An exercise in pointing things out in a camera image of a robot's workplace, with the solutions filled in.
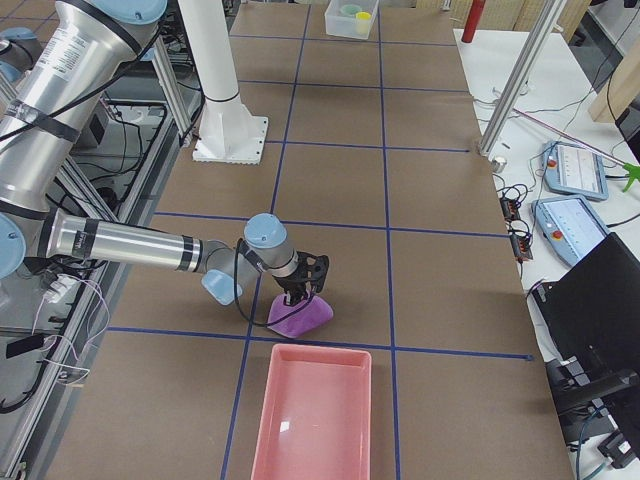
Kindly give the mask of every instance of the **white connector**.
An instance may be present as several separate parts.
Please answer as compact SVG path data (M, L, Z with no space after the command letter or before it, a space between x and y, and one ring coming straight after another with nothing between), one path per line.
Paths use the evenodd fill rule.
M73 277L58 275L57 280L51 282L49 288L44 292L44 299L49 303L58 303L77 283Z

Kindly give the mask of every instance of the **red cylinder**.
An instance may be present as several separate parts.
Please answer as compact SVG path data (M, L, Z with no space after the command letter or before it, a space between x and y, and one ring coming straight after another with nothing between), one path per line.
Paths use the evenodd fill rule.
M473 40L473 35L476 33L478 23L482 17L484 3L485 0L473 0L471 10L469 10L469 16L467 17L467 24L464 26L464 33L462 34L462 41L464 43L471 43Z

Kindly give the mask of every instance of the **pink tray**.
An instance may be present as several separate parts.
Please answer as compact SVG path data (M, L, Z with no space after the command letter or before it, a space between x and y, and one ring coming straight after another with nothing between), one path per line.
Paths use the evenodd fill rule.
M279 344L271 352L252 480L368 480L371 355Z

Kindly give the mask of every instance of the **green clip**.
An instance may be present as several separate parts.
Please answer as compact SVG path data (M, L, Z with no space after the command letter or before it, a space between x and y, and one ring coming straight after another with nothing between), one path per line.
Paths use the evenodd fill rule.
M624 168L627 172L629 172L629 181L627 185L622 190L626 192L631 187L631 184L634 180L640 180L640 166L631 165L630 163L625 163L622 168Z

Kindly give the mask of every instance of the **blue and white device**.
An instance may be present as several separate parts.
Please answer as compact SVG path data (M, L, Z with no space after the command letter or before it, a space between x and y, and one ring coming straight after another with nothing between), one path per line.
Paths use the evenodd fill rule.
M582 195L538 200L532 208L551 247L571 267L609 234L607 226Z
M602 157L578 145L549 142L543 157L544 179L555 193L580 194L589 200L609 198Z

